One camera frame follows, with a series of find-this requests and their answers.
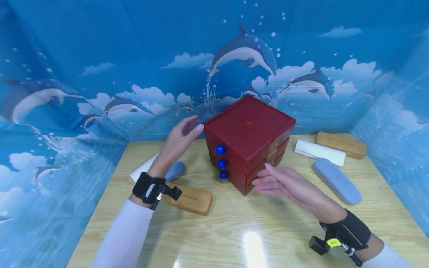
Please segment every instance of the box lid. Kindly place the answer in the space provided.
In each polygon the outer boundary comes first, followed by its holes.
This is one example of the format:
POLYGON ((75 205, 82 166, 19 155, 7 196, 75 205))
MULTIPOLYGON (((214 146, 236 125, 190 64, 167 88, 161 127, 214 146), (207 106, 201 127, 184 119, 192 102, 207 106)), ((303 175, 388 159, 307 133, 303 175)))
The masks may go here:
POLYGON ((204 125, 244 159, 251 160, 295 122, 289 115, 246 96, 204 125))

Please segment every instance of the blue knob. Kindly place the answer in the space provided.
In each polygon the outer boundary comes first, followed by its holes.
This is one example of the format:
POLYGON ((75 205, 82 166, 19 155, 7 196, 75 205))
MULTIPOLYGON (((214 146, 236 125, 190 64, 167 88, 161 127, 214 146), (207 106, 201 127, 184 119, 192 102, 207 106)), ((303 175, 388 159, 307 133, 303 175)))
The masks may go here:
POLYGON ((223 159, 219 159, 218 161, 218 168, 224 169, 227 166, 227 162, 223 159))
POLYGON ((216 153, 217 155, 224 155, 224 154, 225 154, 225 152, 227 151, 227 150, 225 149, 225 146, 223 146, 222 144, 219 144, 218 146, 216 146, 216 148, 215 148, 214 150, 215 150, 215 153, 216 153))
POLYGON ((220 178, 221 180, 226 180, 226 179, 228 178, 228 173, 226 173, 225 171, 221 171, 221 172, 219 173, 219 178, 220 178))

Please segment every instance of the black wrist strap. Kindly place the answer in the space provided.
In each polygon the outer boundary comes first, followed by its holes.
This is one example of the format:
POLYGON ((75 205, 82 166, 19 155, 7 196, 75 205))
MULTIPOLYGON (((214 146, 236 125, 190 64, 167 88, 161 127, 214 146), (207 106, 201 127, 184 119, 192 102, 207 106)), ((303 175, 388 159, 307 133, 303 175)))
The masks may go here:
POLYGON ((369 228, 353 213, 347 211, 347 218, 338 223, 320 223, 325 230, 332 230, 335 237, 342 243, 354 248, 363 250, 368 247, 368 241, 371 237, 369 228))
POLYGON ((162 194, 166 194, 174 200, 179 199, 180 195, 182 195, 182 191, 179 188, 174 187, 171 189, 165 182, 165 179, 153 178, 143 172, 134 185, 133 194, 139 197, 143 203, 152 204, 151 209, 155 210, 162 194))

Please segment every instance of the blue backdrop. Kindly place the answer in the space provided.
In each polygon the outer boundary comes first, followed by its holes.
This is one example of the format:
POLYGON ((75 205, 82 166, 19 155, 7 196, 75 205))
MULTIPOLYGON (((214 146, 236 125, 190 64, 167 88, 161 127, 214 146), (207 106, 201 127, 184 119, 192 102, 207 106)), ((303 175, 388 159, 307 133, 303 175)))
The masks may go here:
POLYGON ((428 12, 425 0, 0 0, 2 265, 65 266, 129 142, 248 94, 295 117, 294 134, 365 141, 429 235, 428 12))

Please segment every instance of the white sleeve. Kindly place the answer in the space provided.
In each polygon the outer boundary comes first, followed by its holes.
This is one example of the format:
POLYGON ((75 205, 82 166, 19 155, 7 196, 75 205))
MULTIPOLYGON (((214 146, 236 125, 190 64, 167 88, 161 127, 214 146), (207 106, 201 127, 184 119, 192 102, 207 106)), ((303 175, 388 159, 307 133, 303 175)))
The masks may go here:
POLYGON ((411 268, 411 265, 404 260, 388 244, 384 243, 383 250, 374 258, 366 261, 362 268, 411 268))
POLYGON ((102 241, 93 268, 135 268, 154 211, 125 202, 102 241))

